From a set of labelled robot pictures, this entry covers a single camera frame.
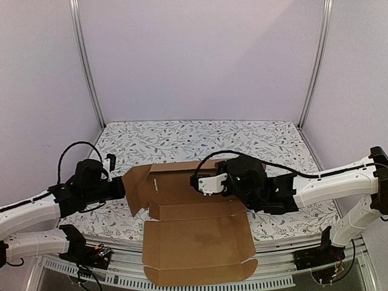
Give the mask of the brown cardboard box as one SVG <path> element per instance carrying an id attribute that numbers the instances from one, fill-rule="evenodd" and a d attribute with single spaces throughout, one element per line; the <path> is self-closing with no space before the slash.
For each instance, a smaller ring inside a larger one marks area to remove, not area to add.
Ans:
<path id="1" fill-rule="evenodd" d="M 246 207 L 190 186 L 198 162 L 132 167 L 123 177 L 132 215 L 146 209 L 142 263 L 157 286 L 242 281 L 257 268 Z"/>

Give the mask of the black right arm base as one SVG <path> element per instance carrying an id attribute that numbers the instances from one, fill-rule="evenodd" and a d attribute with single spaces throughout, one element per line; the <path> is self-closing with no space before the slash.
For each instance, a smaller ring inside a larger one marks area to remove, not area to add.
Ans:
<path id="1" fill-rule="evenodd" d="M 293 262 L 297 270 L 310 269 L 335 263 L 345 258 L 345 247 L 333 246 L 331 240 L 322 242 L 317 247 L 297 250 L 292 253 Z"/>

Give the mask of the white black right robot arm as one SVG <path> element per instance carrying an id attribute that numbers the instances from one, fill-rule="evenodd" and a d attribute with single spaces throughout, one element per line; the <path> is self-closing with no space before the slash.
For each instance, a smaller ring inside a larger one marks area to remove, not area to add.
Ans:
<path id="1" fill-rule="evenodd" d="M 361 195 L 346 215 L 322 232 L 321 245 L 313 252 L 318 264 L 327 264 L 337 250 L 387 214 L 387 154 L 381 147 L 372 147 L 368 156 L 352 164 L 315 174 L 288 169 L 285 175 L 268 177 L 266 165 L 247 155 L 219 163 L 212 193 L 234 195 L 248 209 L 271 215 Z"/>

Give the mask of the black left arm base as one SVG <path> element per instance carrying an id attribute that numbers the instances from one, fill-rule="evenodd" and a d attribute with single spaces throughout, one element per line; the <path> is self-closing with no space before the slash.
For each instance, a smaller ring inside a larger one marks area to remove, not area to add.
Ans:
<path id="1" fill-rule="evenodd" d="M 71 241 L 65 253 L 59 257 L 79 265 L 107 270 L 110 264 L 113 250 L 104 244 L 87 246 L 84 242 Z"/>

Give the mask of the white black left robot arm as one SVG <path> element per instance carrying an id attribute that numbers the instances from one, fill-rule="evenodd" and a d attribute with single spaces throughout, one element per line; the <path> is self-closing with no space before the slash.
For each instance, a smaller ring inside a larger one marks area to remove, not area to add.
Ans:
<path id="1" fill-rule="evenodd" d="M 41 231 L 33 228 L 88 212 L 88 206 L 96 210 L 107 201 L 125 197 L 122 179 L 112 176 L 115 164 L 112 154 L 102 161 L 85 159 L 77 163 L 75 174 L 65 183 L 59 182 L 29 199 L 1 207 L 1 265 L 57 253 L 73 263 L 106 269 L 110 259 L 104 246 L 88 246 L 75 226 L 66 224 Z"/>

